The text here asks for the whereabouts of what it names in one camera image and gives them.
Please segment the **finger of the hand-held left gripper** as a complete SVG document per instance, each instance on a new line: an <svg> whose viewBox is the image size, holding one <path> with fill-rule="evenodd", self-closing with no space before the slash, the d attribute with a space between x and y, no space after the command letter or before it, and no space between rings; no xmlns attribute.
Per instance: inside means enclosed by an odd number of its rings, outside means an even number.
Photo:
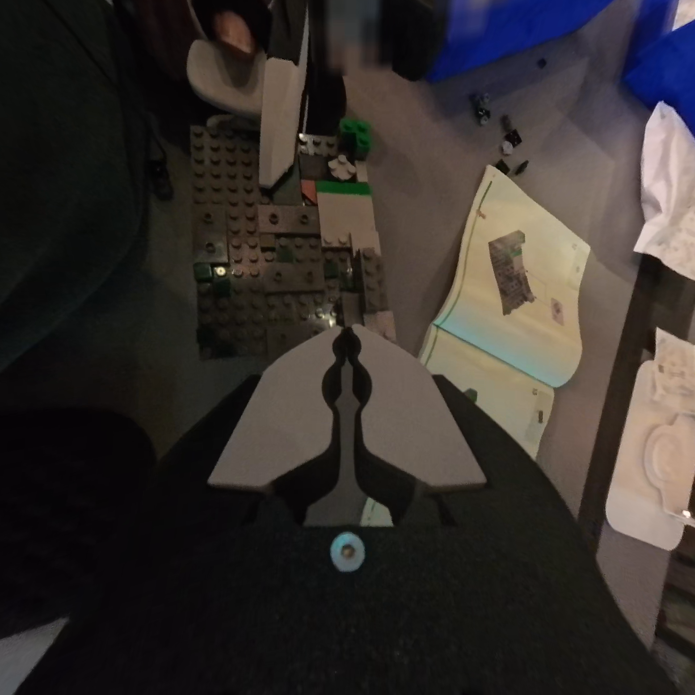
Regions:
<svg viewBox="0 0 695 695"><path fill-rule="evenodd" d="M258 158L262 188L273 188L294 163L308 64L308 11L272 14Z"/></svg>
<svg viewBox="0 0 695 695"><path fill-rule="evenodd" d="M330 71L310 71L307 80L307 133L333 136L347 110L344 78Z"/></svg>

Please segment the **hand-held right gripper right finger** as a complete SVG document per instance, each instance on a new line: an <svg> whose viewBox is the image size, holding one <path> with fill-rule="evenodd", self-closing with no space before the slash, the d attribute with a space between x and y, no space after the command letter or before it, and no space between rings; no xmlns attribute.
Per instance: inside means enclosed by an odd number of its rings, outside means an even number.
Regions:
<svg viewBox="0 0 695 695"><path fill-rule="evenodd" d="M479 489L487 479L432 374L412 354L355 325L368 395L360 414L366 452L428 491Z"/></svg>

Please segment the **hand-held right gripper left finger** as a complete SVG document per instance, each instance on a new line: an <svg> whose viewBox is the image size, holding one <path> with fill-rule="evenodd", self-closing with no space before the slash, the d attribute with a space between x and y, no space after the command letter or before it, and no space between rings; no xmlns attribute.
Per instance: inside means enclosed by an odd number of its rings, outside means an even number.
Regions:
<svg viewBox="0 0 695 695"><path fill-rule="evenodd" d="M319 333L278 357L261 376L208 485L269 493L286 474L326 453L334 412L323 381L336 364L334 344L343 329Z"/></svg>

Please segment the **green building brick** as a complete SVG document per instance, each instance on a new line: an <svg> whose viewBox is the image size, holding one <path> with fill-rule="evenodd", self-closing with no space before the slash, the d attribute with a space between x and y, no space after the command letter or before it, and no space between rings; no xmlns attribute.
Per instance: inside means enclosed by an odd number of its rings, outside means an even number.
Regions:
<svg viewBox="0 0 695 695"><path fill-rule="evenodd" d="M372 148L371 124L362 119L344 117L338 129L339 151L357 161L365 161Z"/></svg>

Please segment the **dark grey brick model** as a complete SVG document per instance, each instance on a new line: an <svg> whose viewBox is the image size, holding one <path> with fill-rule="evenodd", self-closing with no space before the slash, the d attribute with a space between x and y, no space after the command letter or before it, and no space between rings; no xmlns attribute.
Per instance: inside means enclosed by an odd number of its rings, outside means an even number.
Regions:
<svg viewBox="0 0 695 695"><path fill-rule="evenodd" d="M367 159L298 134L292 167L258 182L259 133L227 117L190 130L196 342L203 361L272 362L333 327L397 343Z"/></svg>

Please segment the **person's left hand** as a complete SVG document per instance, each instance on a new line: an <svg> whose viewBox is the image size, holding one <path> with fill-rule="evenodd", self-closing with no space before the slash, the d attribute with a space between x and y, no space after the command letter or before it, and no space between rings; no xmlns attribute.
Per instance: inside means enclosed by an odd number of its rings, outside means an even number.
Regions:
<svg viewBox="0 0 695 695"><path fill-rule="evenodd" d="M213 15L213 37L227 53L239 60L251 60L257 52L256 39L245 20L230 10Z"/></svg>

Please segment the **open instruction booklet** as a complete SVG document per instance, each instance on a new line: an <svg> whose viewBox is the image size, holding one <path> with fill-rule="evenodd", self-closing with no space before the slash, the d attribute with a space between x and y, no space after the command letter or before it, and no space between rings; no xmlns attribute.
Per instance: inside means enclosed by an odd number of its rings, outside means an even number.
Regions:
<svg viewBox="0 0 695 695"><path fill-rule="evenodd" d="M579 296L590 247L488 165L455 276L419 359L536 459L555 390L582 356Z"/></svg>

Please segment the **scattered small brick pieces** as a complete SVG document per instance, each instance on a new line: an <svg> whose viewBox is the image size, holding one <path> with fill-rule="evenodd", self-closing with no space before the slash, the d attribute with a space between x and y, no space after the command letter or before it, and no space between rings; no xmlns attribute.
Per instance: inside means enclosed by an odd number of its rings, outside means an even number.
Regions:
<svg viewBox="0 0 695 695"><path fill-rule="evenodd" d="M484 166L508 178L522 177L530 161L518 158L523 138L512 118L507 113L494 116L489 93L473 92L468 96L468 102L481 143L487 147Z"/></svg>

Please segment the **clear bag of white parts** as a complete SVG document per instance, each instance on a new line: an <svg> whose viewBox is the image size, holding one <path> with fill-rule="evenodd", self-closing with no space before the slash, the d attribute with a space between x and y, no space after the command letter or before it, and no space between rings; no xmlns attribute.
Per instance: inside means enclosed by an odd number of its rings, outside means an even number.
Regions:
<svg viewBox="0 0 695 695"><path fill-rule="evenodd" d="M694 345L656 328L639 367L605 503L616 532L673 551L694 527Z"/></svg>

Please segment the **crumpled white plastic bag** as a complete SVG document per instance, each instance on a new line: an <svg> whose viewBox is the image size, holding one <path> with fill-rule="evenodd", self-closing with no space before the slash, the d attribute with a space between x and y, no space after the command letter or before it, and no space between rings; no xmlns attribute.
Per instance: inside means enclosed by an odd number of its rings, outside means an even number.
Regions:
<svg viewBox="0 0 695 695"><path fill-rule="evenodd" d="M644 224L634 246L694 280L694 136L664 101L649 117L641 152Z"/></svg>

